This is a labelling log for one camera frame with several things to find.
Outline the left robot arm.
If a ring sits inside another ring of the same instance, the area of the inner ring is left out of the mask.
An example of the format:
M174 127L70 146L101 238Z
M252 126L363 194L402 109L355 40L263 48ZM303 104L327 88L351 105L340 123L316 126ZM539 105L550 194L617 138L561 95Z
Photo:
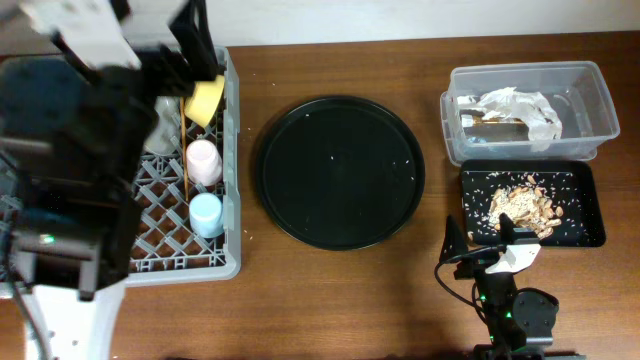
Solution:
M170 22L178 49L135 52L124 1L21 1L58 57L1 68L1 156L17 177L20 212L2 264L40 359L105 359L124 298L142 207L133 198L160 97L181 116L214 118L224 90L203 0Z

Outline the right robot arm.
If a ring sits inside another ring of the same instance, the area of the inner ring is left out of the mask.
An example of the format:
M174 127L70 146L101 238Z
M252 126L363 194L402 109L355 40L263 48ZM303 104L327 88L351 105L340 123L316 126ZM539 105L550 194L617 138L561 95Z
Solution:
M535 288L519 289L515 275L533 264L540 239L529 228L519 228L499 216L495 245L471 250L455 219L446 220L445 237L434 277L454 298L471 306L486 325L490 343L476 345L473 359L543 359L553 343L552 329L559 310L554 296ZM444 265L454 265L454 278L473 282L469 299L453 291L439 276Z

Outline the food scraps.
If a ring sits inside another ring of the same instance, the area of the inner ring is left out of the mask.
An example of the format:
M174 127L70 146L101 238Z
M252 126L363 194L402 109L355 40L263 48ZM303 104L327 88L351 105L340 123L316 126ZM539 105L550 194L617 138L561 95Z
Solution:
M501 215L516 227L530 229L544 239L562 224L564 210L554 204L547 189L532 174L527 174L521 184L499 187L492 195L486 221L496 231L501 229Z

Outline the white napkin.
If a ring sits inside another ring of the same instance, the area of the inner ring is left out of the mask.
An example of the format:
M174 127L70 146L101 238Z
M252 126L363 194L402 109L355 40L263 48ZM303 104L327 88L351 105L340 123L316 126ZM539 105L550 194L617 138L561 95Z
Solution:
M520 119L524 125L484 125L462 127L466 137L482 136L487 143L528 141L535 150L542 151L548 142L562 137L563 124L547 98L540 92L521 92L516 87L505 87L482 95L456 97L457 114L470 114L484 119Z

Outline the grey plate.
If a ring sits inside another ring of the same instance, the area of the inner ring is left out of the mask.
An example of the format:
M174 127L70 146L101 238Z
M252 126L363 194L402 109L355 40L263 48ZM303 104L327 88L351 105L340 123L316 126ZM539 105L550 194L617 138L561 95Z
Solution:
M176 150L173 138L178 138L179 100L176 97L158 97L155 103L158 122L144 143L146 152L158 156L171 155Z

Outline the pink cup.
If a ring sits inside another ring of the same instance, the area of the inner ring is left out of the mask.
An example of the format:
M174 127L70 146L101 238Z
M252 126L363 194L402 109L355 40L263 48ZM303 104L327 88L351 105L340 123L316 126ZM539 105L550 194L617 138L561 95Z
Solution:
M222 179L222 158L215 144L198 139L186 150L187 173L191 181L203 186L212 186Z

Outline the light blue cup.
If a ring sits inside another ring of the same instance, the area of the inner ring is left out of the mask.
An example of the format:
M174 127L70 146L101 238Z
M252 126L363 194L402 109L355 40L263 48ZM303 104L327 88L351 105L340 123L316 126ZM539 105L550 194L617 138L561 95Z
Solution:
M222 201L211 193L201 193L189 203L191 229L200 237L215 238L224 232Z

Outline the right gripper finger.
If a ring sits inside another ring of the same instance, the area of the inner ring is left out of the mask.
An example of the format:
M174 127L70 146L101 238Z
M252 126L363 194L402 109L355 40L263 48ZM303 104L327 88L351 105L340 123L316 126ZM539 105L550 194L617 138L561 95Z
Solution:
M446 218L445 235L441 248L439 262L455 263L465 258L469 249L466 235L452 215Z
M514 244L516 239L515 224L506 213L499 216L500 239L504 244Z

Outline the yellow bowl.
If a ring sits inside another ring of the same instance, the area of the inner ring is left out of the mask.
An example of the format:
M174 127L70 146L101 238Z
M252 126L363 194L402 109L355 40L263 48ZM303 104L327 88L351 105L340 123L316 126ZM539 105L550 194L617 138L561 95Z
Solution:
M225 87L225 77L217 75L211 81L195 83L194 92L185 100L185 115L198 126L207 127L219 106Z

